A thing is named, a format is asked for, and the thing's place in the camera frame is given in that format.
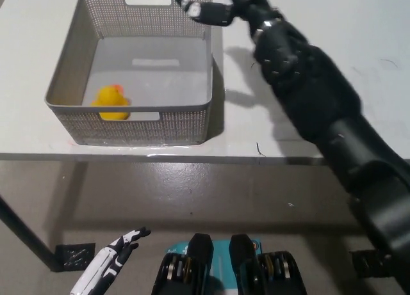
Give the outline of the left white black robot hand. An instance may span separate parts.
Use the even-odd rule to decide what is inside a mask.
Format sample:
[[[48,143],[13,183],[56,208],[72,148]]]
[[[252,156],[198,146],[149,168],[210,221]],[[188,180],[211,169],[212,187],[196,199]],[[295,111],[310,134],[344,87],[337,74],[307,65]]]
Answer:
[[[73,286],[70,294],[105,294],[124,264],[137,249],[137,241],[151,231],[145,227],[132,230],[101,249]]]

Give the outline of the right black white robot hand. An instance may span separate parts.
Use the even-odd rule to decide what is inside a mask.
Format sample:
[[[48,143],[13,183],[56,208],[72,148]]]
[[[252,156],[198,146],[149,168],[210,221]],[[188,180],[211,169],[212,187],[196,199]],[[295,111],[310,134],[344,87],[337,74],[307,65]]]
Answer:
[[[194,22],[210,26],[229,26],[237,17],[258,27],[264,21],[281,19],[279,10],[268,0],[231,0],[231,4],[175,0],[182,11]]]

